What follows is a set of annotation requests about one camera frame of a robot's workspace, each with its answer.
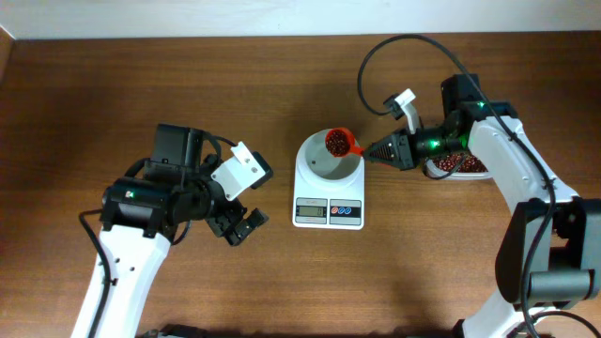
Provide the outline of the red plastic measuring scoop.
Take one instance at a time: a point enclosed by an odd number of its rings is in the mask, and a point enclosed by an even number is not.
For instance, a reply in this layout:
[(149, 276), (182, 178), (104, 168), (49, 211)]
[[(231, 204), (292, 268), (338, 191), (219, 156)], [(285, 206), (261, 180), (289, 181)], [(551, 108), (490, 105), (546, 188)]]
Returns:
[(325, 137), (326, 149), (336, 158), (347, 155), (362, 156), (364, 149), (356, 144), (355, 136), (347, 128), (331, 129)]

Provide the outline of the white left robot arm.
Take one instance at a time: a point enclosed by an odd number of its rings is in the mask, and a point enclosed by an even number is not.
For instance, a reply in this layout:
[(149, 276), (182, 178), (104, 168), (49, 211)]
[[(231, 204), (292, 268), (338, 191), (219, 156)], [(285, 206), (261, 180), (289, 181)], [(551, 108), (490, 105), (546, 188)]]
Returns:
[(109, 186), (96, 213), (101, 230), (79, 221), (97, 252), (89, 287), (72, 331), (75, 337), (132, 337), (149, 289), (171, 247), (187, 235), (179, 227), (204, 221), (231, 246), (240, 245), (269, 219), (239, 200), (273, 176), (257, 151), (231, 146), (207, 131), (158, 125), (148, 158), (135, 162)]

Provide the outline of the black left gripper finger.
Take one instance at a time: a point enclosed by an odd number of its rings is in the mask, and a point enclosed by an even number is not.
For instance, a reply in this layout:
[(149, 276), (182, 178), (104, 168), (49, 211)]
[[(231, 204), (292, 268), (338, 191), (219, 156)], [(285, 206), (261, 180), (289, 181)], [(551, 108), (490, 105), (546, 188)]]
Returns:
[(215, 217), (215, 235), (220, 238), (231, 232), (247, 212), (246, 207), (230, 207)]
[(255, 208), (247, 218), (233, 224), (224, 237), (230, 246), (239, 246), (255, 229), (269, 219), (270, 217), (265, 212)]

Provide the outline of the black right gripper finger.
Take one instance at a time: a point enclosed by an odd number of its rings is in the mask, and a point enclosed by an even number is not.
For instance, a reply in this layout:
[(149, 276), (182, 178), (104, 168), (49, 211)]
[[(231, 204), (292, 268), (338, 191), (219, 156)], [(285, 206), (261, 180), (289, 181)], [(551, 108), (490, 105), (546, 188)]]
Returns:
[(398, 139), (398, 133), (391, 133), (368, 146), (363, 155), (365, 158), (398, 158)]
[(402, 168), (399, 146), (370, 145), (364, 150), (363, 157), (372, 163), (380, 163), (396, 169)]

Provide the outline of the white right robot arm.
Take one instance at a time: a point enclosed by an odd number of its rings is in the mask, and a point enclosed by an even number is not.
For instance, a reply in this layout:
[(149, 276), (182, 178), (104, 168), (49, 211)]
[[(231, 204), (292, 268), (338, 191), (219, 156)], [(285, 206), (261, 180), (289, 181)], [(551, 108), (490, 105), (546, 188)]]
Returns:
[(600, 293), (600, 202), (563, 183), (534, 149), (510, 103), (490, 102), (476, 76), (441, 84), (444, 122), (420, 124), (412, 97), (386, 104), (408, 124), (363, 152), (370, 162), (410, 170), (423, 160), (469, 152), (486, 168), (510, 209), (495, 262), (497, 287), (455, 337), (516, 337)]

